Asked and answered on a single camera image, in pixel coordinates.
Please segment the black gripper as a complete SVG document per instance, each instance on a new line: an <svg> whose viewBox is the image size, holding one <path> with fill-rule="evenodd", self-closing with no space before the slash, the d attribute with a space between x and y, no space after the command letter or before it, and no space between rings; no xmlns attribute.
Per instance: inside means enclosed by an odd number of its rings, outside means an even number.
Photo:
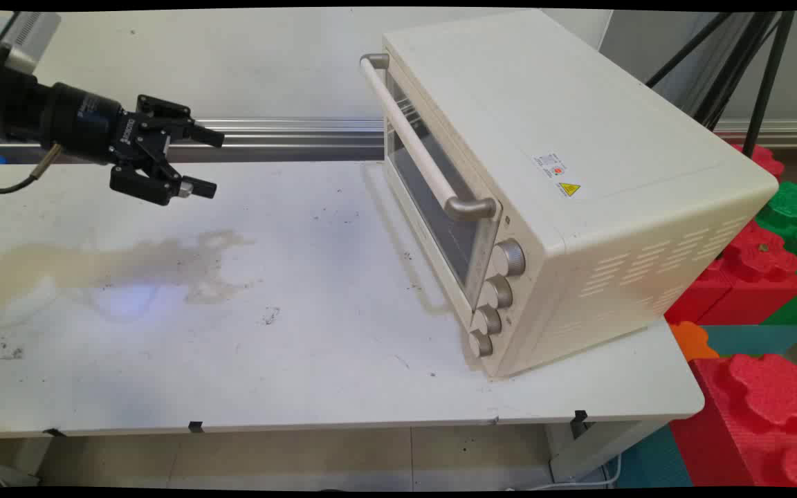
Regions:
<svg viewBox="0 0 797 498"><path fill-rule="evenodd" d="M109 188L140 201L167 207L172 198L212 199L217 184L180 174L168 161L161 139L190 140L221 148L224 133L201 126L189 107L139 95L136 110L127 111L113 99L64 83L37 86L41 102L38 141L45 150L59 145L66 154L92 163L113 165Z"/></svg>

